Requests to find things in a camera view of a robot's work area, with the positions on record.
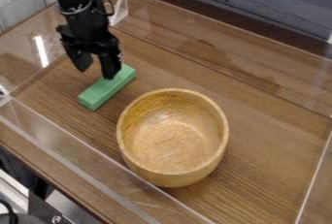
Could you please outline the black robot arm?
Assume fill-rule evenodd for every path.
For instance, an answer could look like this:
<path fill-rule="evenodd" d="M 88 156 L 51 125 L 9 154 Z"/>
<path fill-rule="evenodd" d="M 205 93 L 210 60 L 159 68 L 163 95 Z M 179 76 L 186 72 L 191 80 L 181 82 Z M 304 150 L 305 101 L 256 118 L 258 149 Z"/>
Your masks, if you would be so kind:
<path fill-rule="evenodd" d="M 108 18 L 103 0 L 58 0 L 66 24 L 56 27 L 66 54 L 75 68 L 84 72 L 99 58 L 102 74 L 111 80 L 122 69 L 119 40 L 108 31 Z"/>

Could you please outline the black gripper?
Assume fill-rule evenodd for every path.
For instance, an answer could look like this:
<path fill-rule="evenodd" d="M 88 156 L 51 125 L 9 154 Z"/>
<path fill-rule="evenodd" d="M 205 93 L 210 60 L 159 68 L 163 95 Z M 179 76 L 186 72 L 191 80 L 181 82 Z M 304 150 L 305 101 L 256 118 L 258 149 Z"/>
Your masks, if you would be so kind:
<path fill-rule="evenodd" d="M 92 62 L 92 55 L 100 60 L 103 78 L 111 80 L 122 69 L 119 39 L 108 31 L 108 18 L 103 4 L 60 6 L 66 24 L 56 31 L 62 35 L 62 45 L 75 68 L 84 72 Z"/>

